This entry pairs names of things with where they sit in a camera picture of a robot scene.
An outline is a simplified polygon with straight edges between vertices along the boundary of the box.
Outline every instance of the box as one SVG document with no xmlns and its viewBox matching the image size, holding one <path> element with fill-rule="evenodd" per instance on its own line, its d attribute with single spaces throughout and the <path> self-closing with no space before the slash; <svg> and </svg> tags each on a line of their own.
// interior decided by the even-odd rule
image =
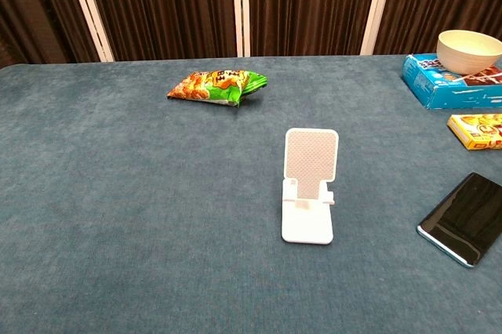
<svg viewBox="0 0 502 334">
<path fill-rule="evenodd" d="M 502 114 L 454 114 L 447 125 L 468 150 L 502 149 Z"/>
<path fill-rule="evenodd" d="M 405 58 L 402 78 L 427 109 L 502 107 L 502 71 L 495 66 L 462 77 L 435 53 L 415 54 Z"/>
</svg>

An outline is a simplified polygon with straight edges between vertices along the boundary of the curtain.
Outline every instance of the curtain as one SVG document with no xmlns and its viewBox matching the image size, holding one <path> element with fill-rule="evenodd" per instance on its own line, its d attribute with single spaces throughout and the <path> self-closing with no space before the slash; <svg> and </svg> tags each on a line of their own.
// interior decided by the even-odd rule
<svg viewBox="0 0 502 334">
<path fill-rule="evenodd" d="M 116 60 L 236 56 L 234 0 L 96 0 Z"/>
<path fill-rule="evenodd" d="M 434 52 L 444 30 L 502 38 L 502 0 L 387 0 L 375 54 Z"/>
<path fill-rule="evenodd" d="M 0 0 L 0 67 L 99 61 L 78 0 Z"/>
<path fill-rule="evenodd" d="M 371 0 L 249 0 L 251 54 L 359 54 Z"/>
</svg>

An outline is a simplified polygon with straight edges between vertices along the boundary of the phone stand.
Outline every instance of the phone stand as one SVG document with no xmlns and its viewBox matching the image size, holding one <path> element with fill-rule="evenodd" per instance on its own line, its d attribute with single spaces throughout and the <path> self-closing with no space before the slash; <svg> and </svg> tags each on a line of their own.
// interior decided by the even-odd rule
<svg viewBox="0 0 502 334">
<path fill-rule="evenodd" d="M 333 240 L 328 182 L 335 180 L 338 134 L 293 128 L 286 133 L 282 182 L 282 238 L 327 245 Z"/>
</svg>

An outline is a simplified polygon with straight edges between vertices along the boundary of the bowl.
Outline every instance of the bowl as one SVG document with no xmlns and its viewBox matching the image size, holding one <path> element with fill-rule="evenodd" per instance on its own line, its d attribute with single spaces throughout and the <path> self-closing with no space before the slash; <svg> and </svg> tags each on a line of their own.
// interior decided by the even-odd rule
<svg viewBox="0 0 502 334">
<path fill-rule="evenodd" d="M 502 42 L 487 34 L 450 30 L 439 34 L 438 59 L 453 73 L 476 74 L 502 56 Z"/>
</svg>

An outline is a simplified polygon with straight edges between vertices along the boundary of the phone screen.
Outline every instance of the phone screen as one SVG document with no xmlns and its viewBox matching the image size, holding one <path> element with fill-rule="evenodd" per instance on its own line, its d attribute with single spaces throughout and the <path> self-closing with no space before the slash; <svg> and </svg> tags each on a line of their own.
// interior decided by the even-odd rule
<svg viewBox="0 0 502 334">
<path fill-rule="evenodd" d="M 502 232 L 502 187 L 471 173 L 417 230 L 465 266 L 473 267 Z"/>
</svg>

